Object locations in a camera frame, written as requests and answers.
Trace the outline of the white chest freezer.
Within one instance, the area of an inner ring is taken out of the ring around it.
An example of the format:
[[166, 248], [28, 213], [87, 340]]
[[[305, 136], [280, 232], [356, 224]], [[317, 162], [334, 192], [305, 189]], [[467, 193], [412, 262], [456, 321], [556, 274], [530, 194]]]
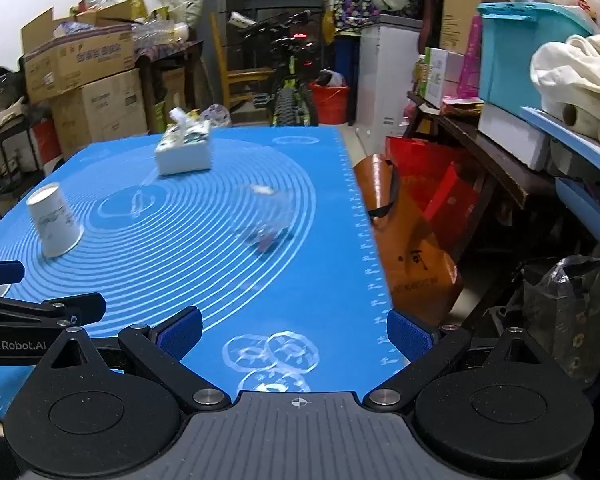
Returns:
[[355, 131], [367, 154], [381, 152], [388, 136], [404, 133], [421, 29], [420, 21], [389, 14], [362, 29]]

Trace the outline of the turquoise plastic storage bin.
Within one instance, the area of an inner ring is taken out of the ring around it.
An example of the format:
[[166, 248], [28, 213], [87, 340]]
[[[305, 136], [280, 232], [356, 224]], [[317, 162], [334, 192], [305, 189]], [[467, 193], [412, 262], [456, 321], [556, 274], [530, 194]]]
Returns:
[[596, 25], [577, 6], [546, 2], [481, 3], [479, 98], [515, 116], [524, 106], [541, 106], [530, 79], [533, 53], [551, 41], [591, 36]]

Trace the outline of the blue silicone baking mat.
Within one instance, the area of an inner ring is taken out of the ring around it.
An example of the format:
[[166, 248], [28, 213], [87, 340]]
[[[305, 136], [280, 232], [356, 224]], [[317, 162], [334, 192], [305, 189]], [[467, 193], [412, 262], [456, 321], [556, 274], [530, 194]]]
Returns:
[[[404, 367], [386, 334], [391, 300], [351, 162], [335, 128], [229, 128], [208, 171], [160, 177], [155, 136], [99, 143], [52, 174], [84, 233], [42, 255], [28, 208], [0, 221], [0, 259], [26, 269], [9, 296], [41, 301], [98, 292], [88, 328], [110, 337], [187, 306], [202, 336], [186, 366], [229, 394], [364, 394]], [[260, 254], [234, 233], [247, 184], [287, 191], [294, 218]]]

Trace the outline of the wooden chair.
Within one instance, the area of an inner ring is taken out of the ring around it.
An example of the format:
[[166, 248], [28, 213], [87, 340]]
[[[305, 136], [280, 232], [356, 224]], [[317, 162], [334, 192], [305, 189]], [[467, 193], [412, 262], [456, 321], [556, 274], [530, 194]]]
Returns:
[[235, 84], [245, 87], [246, 84], [262, 84], [268, 81], [274, 74], [272, 68], [246, 68], [245, 70], [230, 70], [227, 64], [226, 47], [222, 44], [222, 35], [220, 31], [218, 14], [210, 13], [210, 24], [213, 37], [213, 45], [218, 60], [222, 104], [230, 110], [233, 106], [240, 105], [242, 102], [252, 101], [253, 92], [233, 93], [232, 87]]

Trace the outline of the dark wooden side table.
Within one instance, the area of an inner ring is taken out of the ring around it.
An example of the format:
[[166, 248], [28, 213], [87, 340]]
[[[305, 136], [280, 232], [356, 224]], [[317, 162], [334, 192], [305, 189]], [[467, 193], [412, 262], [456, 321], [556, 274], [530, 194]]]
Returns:
[[529, 169], [508, 151], [477, 128], [476, 118], [435, 115], [422, 110], [427, 102], [414, 91], [407, 97], [416, 105], [414, 117], [404, 131], [404, 138], [429, 140], [449, 146], [461, 146], [498, 182], [519, 210], [525, 226], [533, 221], [546, 223], [558, 203], [554, 179]]

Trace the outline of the black bicycle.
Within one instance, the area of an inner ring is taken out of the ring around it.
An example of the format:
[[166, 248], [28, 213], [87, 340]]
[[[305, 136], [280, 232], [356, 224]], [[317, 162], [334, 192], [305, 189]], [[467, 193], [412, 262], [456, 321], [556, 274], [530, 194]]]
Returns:
[[277, 15], [255, 21], [232, 12], [228, 24], [242, 40], [254, 42], [254, 50], [270, 57], [263, 74], [265, 92], [251, 99], [257, 110], [266, 110], [273, 127], [317, 127], [318, 111], [310, 89], [320, 72], [318, 45], [297, 28], [309, 25], [321, 10], [306, 9], [288, 18]]

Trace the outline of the black metal shelf rack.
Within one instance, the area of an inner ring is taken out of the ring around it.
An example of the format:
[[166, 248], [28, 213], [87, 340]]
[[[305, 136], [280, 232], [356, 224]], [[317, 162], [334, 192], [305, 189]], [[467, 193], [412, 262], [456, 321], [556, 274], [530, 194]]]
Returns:
[[0, 116], [0, 219], [45, 177], [31, 121], [19, 112]]

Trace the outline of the red bucket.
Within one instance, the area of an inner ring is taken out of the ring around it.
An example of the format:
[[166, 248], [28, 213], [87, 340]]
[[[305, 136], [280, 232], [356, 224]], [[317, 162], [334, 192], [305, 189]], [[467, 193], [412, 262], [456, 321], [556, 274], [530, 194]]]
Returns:
[[311, 82], [309, 88], [321, 124], [342, 125], [348, 121], [348, 86], [329, 87]]

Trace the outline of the orange paper bag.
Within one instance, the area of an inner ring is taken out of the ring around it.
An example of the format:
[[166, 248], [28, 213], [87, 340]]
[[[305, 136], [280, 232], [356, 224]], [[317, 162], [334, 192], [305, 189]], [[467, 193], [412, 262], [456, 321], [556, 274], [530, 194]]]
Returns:
[[390, 159], [367, 156], [354, 174], [393, 307], [430, 326], [441, 325], [463, 289], [455, 262], [439, 246]]

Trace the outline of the white green carton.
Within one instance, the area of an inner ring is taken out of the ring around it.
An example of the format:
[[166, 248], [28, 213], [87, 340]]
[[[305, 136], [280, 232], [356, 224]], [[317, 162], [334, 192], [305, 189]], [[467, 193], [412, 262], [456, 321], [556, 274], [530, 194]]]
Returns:
[[444, 98], [456, 98], [464, 55], [437, 48], [427, 48], [425, 53], [426, 84], [424, 99], [440, 108]]

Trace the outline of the white tissue box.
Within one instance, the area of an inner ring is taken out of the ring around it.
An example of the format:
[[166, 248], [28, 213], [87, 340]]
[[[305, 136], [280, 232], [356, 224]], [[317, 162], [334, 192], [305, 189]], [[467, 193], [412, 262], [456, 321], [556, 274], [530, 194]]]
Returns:
[[211, 169], [211, 124], [179, 107], [169, 112], [173, 122], [163, 133], [154, 155], [160, 177]]

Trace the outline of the clear plastic bag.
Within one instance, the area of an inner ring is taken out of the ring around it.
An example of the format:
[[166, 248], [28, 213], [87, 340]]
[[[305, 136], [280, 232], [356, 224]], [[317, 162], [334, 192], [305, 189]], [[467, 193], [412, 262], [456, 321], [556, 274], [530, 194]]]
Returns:
[[529, 334], [585, 388], [600, 371], [600, 257], [569, 256], [524, 267]]

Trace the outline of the white cloth bundle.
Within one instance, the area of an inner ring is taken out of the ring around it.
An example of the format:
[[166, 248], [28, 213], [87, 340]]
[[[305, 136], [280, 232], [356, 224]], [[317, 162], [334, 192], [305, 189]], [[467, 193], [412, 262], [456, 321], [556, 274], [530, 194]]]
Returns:
[[542, 44], [532, 55], [530, 79], [543, 98], [600, 118], [600, 35]]

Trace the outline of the upper cardboard box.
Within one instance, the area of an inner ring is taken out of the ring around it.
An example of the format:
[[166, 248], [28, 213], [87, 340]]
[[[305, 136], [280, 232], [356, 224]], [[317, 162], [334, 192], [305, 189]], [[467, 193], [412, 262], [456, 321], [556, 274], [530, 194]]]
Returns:
[[20, 30], [30, 101], [38, 103], [134, 67], [132, 26], [87, 26], [58, 36], [65, 24], [48, 9]]

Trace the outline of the red gift bag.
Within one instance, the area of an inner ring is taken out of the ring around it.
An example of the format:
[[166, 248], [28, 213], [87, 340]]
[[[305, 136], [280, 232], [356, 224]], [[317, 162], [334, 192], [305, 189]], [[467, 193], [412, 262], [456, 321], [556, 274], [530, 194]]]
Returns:
[[467, 148], [388, 136], [385, 153], [437, 237], [457, 257], [471, 237], [486, 192], [486, 173]]

